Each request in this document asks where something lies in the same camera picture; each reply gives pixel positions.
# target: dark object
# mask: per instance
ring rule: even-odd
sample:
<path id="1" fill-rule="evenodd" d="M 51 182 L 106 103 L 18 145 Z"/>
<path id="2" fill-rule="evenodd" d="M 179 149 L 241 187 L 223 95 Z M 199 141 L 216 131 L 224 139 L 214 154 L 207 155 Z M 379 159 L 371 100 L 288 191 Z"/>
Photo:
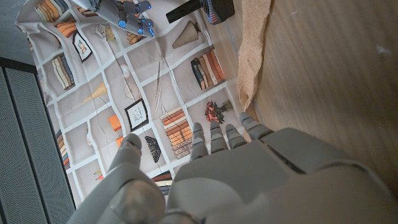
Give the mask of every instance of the dark object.
<path id="1" fill-rule="evenodd" d="M 166 14 L 169 23 L 172 23 L 189 13 L 203 8 L 210 24 L 219 24 L 235 14 L 232 0 L 190 0 Z"/>
<path id="2" fill-rule="evenodd" d="M 200 70 L 198 66 L 200 66 L 199 59 L 195 58 L 191 61 L 191 66 L 192 66 L 192 71 L 193 74 L 195 75 L 195 78 L 198 81 L 198 84 L 202 90 L 206 88 L 205 86 L 205 79 L 203 78 L 203 75 L 200 73 Z"/>
<path id="3" fill-rule="evenodd" d="M 159 161 L 159 157 L 160 157 L 160 153 L 162 153 L 160 151 L 160 147 L 156 141 L 156 139 L 149 137 L 149 136 L 145 136 L 145 140 L 147 141 L 150 153 L 152 154 L 152 158 L 154 159 L 154 162 Z"/>

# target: vent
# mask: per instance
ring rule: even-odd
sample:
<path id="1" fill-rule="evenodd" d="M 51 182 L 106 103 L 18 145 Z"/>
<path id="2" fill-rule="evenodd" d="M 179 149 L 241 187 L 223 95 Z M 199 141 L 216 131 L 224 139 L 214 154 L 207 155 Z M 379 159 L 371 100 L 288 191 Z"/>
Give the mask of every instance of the vent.
<path id="1" fill-rule="evenodd" d="M 0 68 L 0 199 L 6 223 L 47 223 L 6 80 Z"/>
<path id="2" fill-rule="evenodd" d="M 27 72 L 6 73 L 49 220 L 66 223 L 75 207 L 37 80 Z"/>

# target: stack of books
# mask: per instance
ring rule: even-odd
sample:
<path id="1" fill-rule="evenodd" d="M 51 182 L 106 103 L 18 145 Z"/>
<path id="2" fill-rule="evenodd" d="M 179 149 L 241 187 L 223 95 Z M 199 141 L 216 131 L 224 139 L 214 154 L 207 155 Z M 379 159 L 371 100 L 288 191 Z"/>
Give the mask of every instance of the stack of books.
<path id="1" fill-rule="evenodd" d="M 173 183 L 172 175 L 170 171 L 166 171 L 163 174 L 157 175 L 152 178 L 155 184 L 160 188 L 163 195 L 168 195 L 170 191 L 170 187 Z"/>
<path id="2" fill-rule="evenodd" d="M 64 90 L 75 86 L 75 81 L 65 56 L 58 56 L 52 60 L 52 66 L 54 67 L 55 76 L 57 76 Z"/>
<path id="3" fill-rule="evenodd" d="M 127 32 L 127 40 L 129 41 L 130 45 L 133 45 L 140 41 L 144 36 L 138 35 L 138 34 L 133 34 L 131 32 Z"/>
<path id="4" fill-rule="evenodd" d="M 225 80 L 214 49 L 191 61 L 192 71 L 202 90 L 213 87 Z"/>
<path id="5" fill-rule="evenodd" d="M 91 17 L 91 16 L 98 16 L 98 14 L 94 11 L 88 10 L 88 9 L 83 9 L 80 6 L 76 5 L 77 10 L 79 10 L 79 12 L 85 16 L 85 17 Z"/>
<path id="6" fill-rule="evenodd" d="M 43 22 L 55 22 L 66 12 L 68 5 L 63 0 L 44 0 L 35 10 Z"/>
<path id="7" fill-rule="evenodd" d="M 63 22 L 54 27 L 56 27 L 65 37 L 70 37 L 77 31 L 76 21 Z"/>
<path id="8" fill-rule="evenodd" d="M 65 169 L 68 169 L 70 167 L 70 165 L 69 165 L 69 157 L 68 157 L 68 153 L 67 153 L 67 149 L 65 147 L 65 144 L 63 143 L 63 136 L 62 136 L 61 130 L 59 130 L 57 132 L 55 137 L 57 138 L 58 147 L 60 148 L 63 166 L 65 167 Z"/>
<path id="9" fill-rule="evenodd" d="M 192 130 L 189 127 L 182 107 L 175 108 L 160 118 L 163 122 L 166 135 L 172 143 L 175 157 L 181 159 L 189 155 L 192 148 Z"/>

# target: blue robotic hand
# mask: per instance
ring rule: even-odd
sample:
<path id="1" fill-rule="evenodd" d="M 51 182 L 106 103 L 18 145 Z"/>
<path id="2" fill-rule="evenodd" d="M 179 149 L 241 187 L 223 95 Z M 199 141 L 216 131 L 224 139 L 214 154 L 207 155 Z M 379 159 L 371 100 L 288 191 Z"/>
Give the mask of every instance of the blue robotic hand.
<path id="1" fill-rule="evenodd" d="M 144 18 L 142 13 L 152 6 L 149 1 L 134 4 L 130 1 L 117 0 L 72 0 L 80 7 L 95 11 L 99 16 L 133 34 L 145 37 L 155 36 L 154 22 Z"/>

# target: robot finger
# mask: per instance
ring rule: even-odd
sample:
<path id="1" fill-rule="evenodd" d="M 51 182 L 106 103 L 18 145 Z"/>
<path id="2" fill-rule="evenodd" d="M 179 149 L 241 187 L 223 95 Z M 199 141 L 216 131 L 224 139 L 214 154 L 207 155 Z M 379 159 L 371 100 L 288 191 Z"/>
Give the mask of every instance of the robot finger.
<path id="1" fill-rule="evenodd" d="M 267 134 L 273 133 L 271 129 L 258 123 L 255 119 L 253 119 L 250 115 L 248 115 L 245 112 L 239 115 L 239 120 L 241 121 L 243 127 L 248 132 L 252 140 L 257 140 L 266 136 Z"/>
<path id="2" fill-rule="evenodd" d="M 223 132 L 221 131 L 220 125 L 216 121 L 210 123 L 210 134 L 211 134 L 211 153 L 220 152 L 222 150 L 228 150 L 228 146 L 225 143 Z"/>
<path id="3" fill-rule="evenodd" d="M 141 164 L 141 140 L 135 134 L 128 134 L 124 137 L 118 152 L 116 153 L 113 161 L 109 167 L 109 170 L 117 167 L 122 163 L 130 163 L 134 165 L 136 169 L 139 169 Z"/>
<path id="4" fill-rule="evenodd" d="M 231 149 L 235 149 L 247 143 L 232 124 L 227 124 L 225 131 Z"/>
<path id="5" fill-rule="evenodd" d="M 203 134 L 203 128 L 200 123 L 193 124 L 193 137 L 192 137 L 192 150 L 190 162 L 195 159 L 199 159 L 208 156 L 206 148 L 205 135 Z"/>

